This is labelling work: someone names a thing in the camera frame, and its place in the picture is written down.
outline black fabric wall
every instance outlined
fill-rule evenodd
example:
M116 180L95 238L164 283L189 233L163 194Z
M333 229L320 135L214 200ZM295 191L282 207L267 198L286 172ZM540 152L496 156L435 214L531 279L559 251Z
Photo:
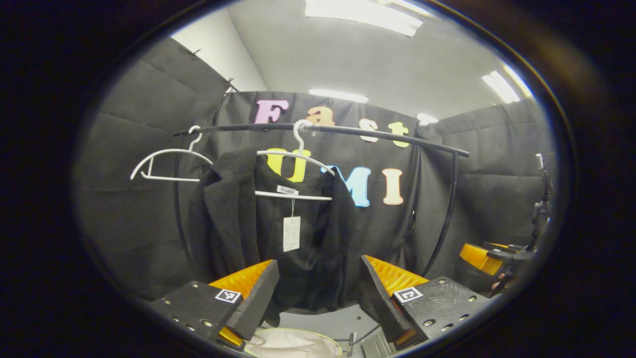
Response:
M388 125L402 122L409 130L409 136L415 132L416 120L393 111L372 105L351 101L313 96L289 92L240 92L232 93L222 105L214 119L214 125L251 124L254 123L260 100L286 100L289 108L282 110L276 123L295 123L308 116L307 111L317 106L325 106L333 111L335 125L359 128L362 118L374 120L378 131L391 132ZM305 150L314 158L327 165L340 168L344 179L349 179L352 171L358 167L370 169L367 183L369 205L357 208L356 233L363 239L361 254L372 255L402 267L415 270L420 256L413 230L408 228L411 213L415 208L418 183L422 181L420 174L421 150L409 145L406 148L395 145L392 141L378 140L370 143L359 136L333 133L301 133L305 140ZM235 150L249 145L256 145L260 150L283 148L288 152L298 149L298 142L291 131L236 131L212 132L205 148L205 155L214 158L223 152ZM400 178L401 196L404 203L387 205L383 203L386 195L386 177L382 170L395 168L403 172ZM294 159L284 159L282 175L290 177L294 170ZM320 174L320 167L307 163L306 177ZM434 225L434 217L422 217L421 225Z
M173 183L145 180L139 173L131 181L130 174L147 155L177 148L174 131L211 125L227 88L222 76L167 38L121 75L87 119L73 172L76 214L119 284L143 298L180 285L187 264ZM173 176L174 159L174 154L157 157L153 174Z
M459 207L455 208L448 239L431 276L448 275L474 290L487 289L493 281L467 265L458 254L464 243L529 243L534 203L543 194L535 154L542 154L552 182L557 183L550 124L539 105L526 99L420 126L417 135L470 152L470 158L459 160ZM448 160L439 153L432 153L429 158L432 167L450 177Z
M135 165L150 153L177 148L174 131L193 124L253 123L261 99L286 99L291 104L278 123L307 117L307 110L327 106L336 125L359 127L362 118L374 120L379 131L402 122L408 136L450 145L471 153L459 158L460 176L455 210L445 244L428 278L449 276L474 290L491 281L466 266L459 257L464 243L527 243L534 202L543 184L536 153L544 155L555 175L550 129L538 105L530 100L505 104L446 118L421 126L411 117L371 105L285 92L240 92L224 97L226 81L198 57L171 38L153 47L128 69L90 119L90 131L74 168L77 214L91 244L120 283L143 298L155 299L188 279L186 259L178 240L174 184L130 181ZM421 273L428 263L448 204L451 159L448 153L392 141L363 141L344 134L302 134L311 157L340 167L345 179L356 167L371 170L369 206L358 207L357 234L364 238L362 254L369 254ZM188 148L196 136L186 136ZM298 148L291 131L216 132L194 146L212 161L223 152L247 145L260 149ZM158 157L153 174L172 176L174 154ZM199 178L204 161L180 155L179 176ZM285 159L282 175L293 173L293 159ZM401 205L386 205L385 168L403 172ZM306 176L319 168L307 164ZM179 206L188 237L188 198L194 183L179 183ZM410 222L415 212L415 224Z

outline orange letter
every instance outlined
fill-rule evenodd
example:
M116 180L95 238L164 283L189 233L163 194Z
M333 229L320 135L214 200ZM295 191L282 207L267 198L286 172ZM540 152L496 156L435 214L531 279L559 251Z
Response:
M399 177L402 176L400 169L387 168L382 171L387 178L387 195L382 200L386 205L400 205L404 199L399 192Z
M336 125L333 122L333 111L329 107L313 107L307 111L307 119L313 125Z

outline clothing label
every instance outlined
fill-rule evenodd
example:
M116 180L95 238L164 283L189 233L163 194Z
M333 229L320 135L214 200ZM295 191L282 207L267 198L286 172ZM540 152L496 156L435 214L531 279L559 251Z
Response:
M284 187L282 185L276 185L276 191L281 192L283 194L298 195L298 190Z
M300 248L300 217L282 219L282 251Z

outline white clothes hanger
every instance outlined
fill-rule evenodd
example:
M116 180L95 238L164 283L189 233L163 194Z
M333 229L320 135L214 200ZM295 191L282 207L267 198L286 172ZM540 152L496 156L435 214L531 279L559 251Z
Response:
M308 120L302 119L297 121L294 124L294 137L296 138L296 140L298 140L298 153L290 153L290 152L278 152L276 150L259 150L256 152L256 155L285 155L288 157L295 157L295 158L300 158L300 159L305 159L306 161L316 164L322 168L325 169L325 171L329 172L331 175L335 176L336 173L334 173L333 170L331 170L331 168L327 167L325 164L310 158L310 157L306 157L300 153L303 152L303 150L305 149L305 141L303 141L303 138L300 137L300 135L298 134L298 130L300 129L300 127L304 126L304 125L312 125L311 122L309 122ZM198 125L194 125L190 128L190 130L188 130L188 133L192 133L192 131L194 131L195 129L199 129L201 127L199 127ZM139 171L139 169L141 169L141 166L143 166L146 162L150 161L149 165L148 165L148 174L144 173L143 171L141 172L141 176L143 176L145 179L149 179L149 180L166 180L166 181L170 181L170 182L198 182L199 179L188 179L188 178L171 178L168 176L154 176L151 175L152 170L153 170L153 161L155 160L155 157L159 154L163 154L163 153L186 153L186 154L192 154L192 155L196 155L197 157L205 160L206 162L208 162L210 165L212 165L212 161L210 161L210 159L204 157L203 155L193 152L192 148L194 146L194 144L198 143L201 140L201 137L203 136L203 133L199 133L198 137L192 141L192 143L190 143L190 148L188 150L185 149L164 149L164 150L159 150L155 153L152 153L151 155L147 156L146 158L144 158L144 160L142 160L141 162L139 162L139 164L137 164L137 166L135 167L135 169L132 171L132 174L130 175L130 179L133 180L135 178L135 175L137 174L137 172ZM283 198L288 198L288 199L304 199L304 200L323 200L323 201L330 201L333 200L333 198L331 197L327 197L327 196L306 196L306 195L292 195L292 194L283 194L283 193L277 193L277 192L263 192L263 191L259 191L256 190L254 192L257 196L268 196L268 197L283 197Z
M190 130L188 131L188 133L192 133L192 131L194 131L195 129L199 129L201 127L199 127L198 125L193 125L192 128L190 128ZM192 141L192 143L190 143L190 148L188 150L185 149L164 149L164 150L159 150L158 152L152 153L151 155L147 156L143 161L139 162L139 164L137 164L137 166L135 167L135 169L132 171L132 174L130 175L130 179L133 180L135 178L135 175L137 174L137 171L139 170L139 168L141 168L142 165L144 165L147 161L150 161L150 164L148 165L148 174L144 173L143 171L141 172L141 176L143 176L145 179L150 179L150 180L167 180L170 182L198 182L199 179L187 179L187 178L171 178L168 176L154 176L151 175L151 172L153 170L153 161L155 160L155 157L159 154L163 154L163 153L187 153L187 154L192 154L192 155L196 155L197 157L205 160L206 162L208 162L210 165L212 165L212 161L206 157L204 157L203 155L193 152L192 151L192 147L194 146L194 144L198 143L201 140L201 137L203 137L203 133L199 133L199 137L197 137L195 140Z
M305 149L305 141L303 141L303 138L300 137L300 134L298 134L298 130L305 126L305 125L313 125L311 122L309 122L306 119L301 119L299 121L297 121L296 123L294 123L294 137L296 137L296 140L298 141L298 153L289 153L289 152L278 152L276 150L259 150L258 152L256 152L256 155L267 155L267 154L274 154L274 155L285 155L288 157L295 157L295 158L301 158L301 159L305 159L306 161L310 162L310 163L314 163L322 168L325 169L325 171L329 172L331 175L335 176L336 173L333 172L333 170L331 170L331 168L329 168L328 166L324 165L323 163L310 158L310 157L305 157L304 155L302 155L301 153L303 152L303 150ZM256 191L254 192L257 196L269 196L269 197L283 197L286 199L304 199L304 200L322 200L322 201L330 201L333 200L332 197L328 197L328 196L307 196L307 195L292 195L292 194L282 194L282 193L277 193L277 192L263 192L263 191Z

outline letter a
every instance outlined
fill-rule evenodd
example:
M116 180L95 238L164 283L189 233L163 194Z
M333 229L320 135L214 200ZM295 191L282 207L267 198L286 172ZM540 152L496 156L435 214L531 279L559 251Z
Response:
M333 111L329 107L313 107L307 111L307 119L314 125L336 125L333 122Z

